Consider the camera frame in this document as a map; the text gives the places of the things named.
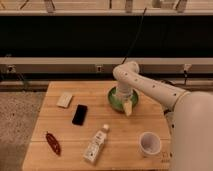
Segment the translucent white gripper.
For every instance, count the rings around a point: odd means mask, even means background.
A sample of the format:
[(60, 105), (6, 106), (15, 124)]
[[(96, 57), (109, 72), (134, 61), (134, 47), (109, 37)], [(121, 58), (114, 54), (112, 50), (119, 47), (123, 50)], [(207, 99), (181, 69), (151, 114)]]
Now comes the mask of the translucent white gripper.
[(116, 90), (116, 97), (121, 102), (124, 113), (127, 117), (132, 114), (132, 100), (133, 90), (121, 91), (120, 89)]

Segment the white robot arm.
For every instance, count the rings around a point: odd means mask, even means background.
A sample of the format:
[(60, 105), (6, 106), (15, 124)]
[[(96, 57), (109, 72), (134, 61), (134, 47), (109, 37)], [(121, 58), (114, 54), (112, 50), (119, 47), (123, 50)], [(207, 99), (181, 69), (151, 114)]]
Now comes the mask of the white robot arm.
[(119, 100), (130, 99), (135, 88), (172, 111), (169, 171), (213, 171), (213, 94), (140, 76), (135, 61), (116, 66), (113, 76)]

